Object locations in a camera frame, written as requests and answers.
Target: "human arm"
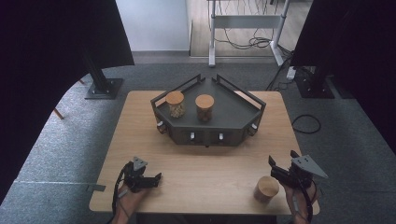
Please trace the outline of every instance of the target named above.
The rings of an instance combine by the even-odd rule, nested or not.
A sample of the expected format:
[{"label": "human arm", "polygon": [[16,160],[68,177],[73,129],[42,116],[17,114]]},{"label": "human arm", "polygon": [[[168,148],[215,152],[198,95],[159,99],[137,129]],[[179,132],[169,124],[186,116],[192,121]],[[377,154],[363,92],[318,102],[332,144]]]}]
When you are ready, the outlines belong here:
[{"label": "human arm", "polygon": [[137,193],[133,193],[126,185],[122,185],[122,187],[119,189],[116,215],[114,216],[111,223],[128,223],[129,218],[136,211],[137,207],[143,201],[148,192],[149,189],[141,189]]},{"label": "human arm", "polygon": [[[307,224],[309,223],[308,218],[308,208],[306,206],[306,201],[303,193],[300,189],[292,189],[286,185],[280,183],[286,192],[286,201],[288,202],[289,209],[293,215],[294,224]],[[317,187],[315,184],[311,184],[311,187],[306,189],[306,192],[314,203],[318,198]]]}]

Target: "gray carpet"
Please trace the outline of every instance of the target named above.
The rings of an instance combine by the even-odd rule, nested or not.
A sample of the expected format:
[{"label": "gray carpet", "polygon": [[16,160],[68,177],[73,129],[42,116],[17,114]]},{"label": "gray carpet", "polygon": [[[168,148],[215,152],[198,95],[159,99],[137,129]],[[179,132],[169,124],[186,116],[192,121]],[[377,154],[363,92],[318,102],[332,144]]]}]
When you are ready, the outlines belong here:
[{"label": "gray carpet", "polygon": [[[105,223],[108,213],[90,211],[92,193],[129,91],[169,90],[202,74],[220,74],[242,89],[264,91],[274,77],[273,63],[138,64],[105,69],[122,77],[116,100],[84,100],[90,76],[77,82],[58,104],[64,115],[49,117],[30,156],[0,207],[0,223]],[[285,81],[283,71],[278,81]],[[356,100],[302,99],[295,83],[281,91],[290,121],[311,114],[321,122],[314,134],[296,133],[300,149],[329,175],[317,178],[320,213],[313,223],[396,223],[396,157]],[[314,130],[312,119],[296,128]],[[289,220],[278,218],[278,223]]]}]

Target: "black panel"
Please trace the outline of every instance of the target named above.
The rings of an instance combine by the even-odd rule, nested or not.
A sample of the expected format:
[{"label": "black panel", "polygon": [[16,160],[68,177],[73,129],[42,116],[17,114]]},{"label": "black panel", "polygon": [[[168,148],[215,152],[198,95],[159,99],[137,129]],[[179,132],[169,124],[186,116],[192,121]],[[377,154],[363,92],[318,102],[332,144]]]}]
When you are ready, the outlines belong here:
[{"label": "black panel", "polygon": [[7,1],[0,10],[3,201],[51,111],[88,73],[80,47],[100,68],[134,61],[114,0]]},{"label": "black panel", "polygon": [[[352,8],[356,10],[349,25],[334,45],[337,25],[342,25],[340,21]],[[332,72],[336,83],[359,101],[396,152],[394,8],[396,3],[390,0],[315,0],[290,65],[328,63],[325,72]]]}]

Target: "table top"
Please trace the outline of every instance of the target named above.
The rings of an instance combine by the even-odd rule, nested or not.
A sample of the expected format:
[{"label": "table top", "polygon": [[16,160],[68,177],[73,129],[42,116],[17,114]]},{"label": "table top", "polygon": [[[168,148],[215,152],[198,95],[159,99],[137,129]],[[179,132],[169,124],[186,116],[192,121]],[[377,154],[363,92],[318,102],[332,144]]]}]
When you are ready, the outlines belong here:
[{"label": "table top", "polygon": [[[150,100],[163,91],[131,91],[122,109],[95,191],[92,211],[111,211],[114,185],[122,167],[134,156],[147,161],[144,176],[163,173],[137,212],[182,214],[288,215],[285,191],[269,203],[253,197],[262,176],[271,174],[268,156],[288,169],[290,151],[301,154],[282,96],[276,91],[252,91],[266,103],[260,128],[238,147],[176,145],[156,128]],[[319,211],[314,204],[314,214]]]}]

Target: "floor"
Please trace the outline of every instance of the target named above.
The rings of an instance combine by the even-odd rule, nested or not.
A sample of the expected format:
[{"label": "floor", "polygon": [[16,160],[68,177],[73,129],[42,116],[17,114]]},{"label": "floor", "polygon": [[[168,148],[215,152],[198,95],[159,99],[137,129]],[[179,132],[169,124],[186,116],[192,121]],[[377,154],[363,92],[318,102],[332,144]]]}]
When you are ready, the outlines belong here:
[{"label": "floor", "polygon": [[[298,37],[311,7],[312,0],[290,1],[287,18],[279,39],[279,45],[286,49],[294,49]],[[216,15],[280,15],[283,12],[285,1],[275,0],[272,5],[267,0],[238,0],[218,1],[216,3]],[[191,56],[207,57],[209,53],[210,20],[212,13],[212,2],[191,1],[192,34],[191,34]],[[272,39],[276,29],[216,29],[216,55],[222,57],[261,57],[272,56],[269,48],[235,48],[229,40],[239,46],[250,44],[249,39],[260,37]]]},{"label": "floor", "polygon": [[[188,52],[134,52],[134,58],[136,66],[104,70],[107,77],[124,78],[116,100],[84,100],[90,76],[82,79],[85,85],[77,82],[70,88],[57,106],[64,119],[49,117],[1,204],[0,223],[105,223],[111,217],[89,209],[91,187],[130,90],[167,90],[190,74],[219,73],[247,90],[263,91],[277,70],[271,58],[256,58],[255,63],[228,58],[216,68]],[[286,72],[276,83],[287,81]],[[317,179],[320,213],[312,223],[395,223],[396,157],[356,100],[342,99],[336,91],[333,100],[303,99],[295,83],[279,85],[285,89],[281,93],[290,122],[310,114],[321,123],[318,133],[296,133],[301,151],[330,177]],[[294,127],[309,131],[318,124],[301,119]],[[278,217],[279,224],[289,220]]]}]

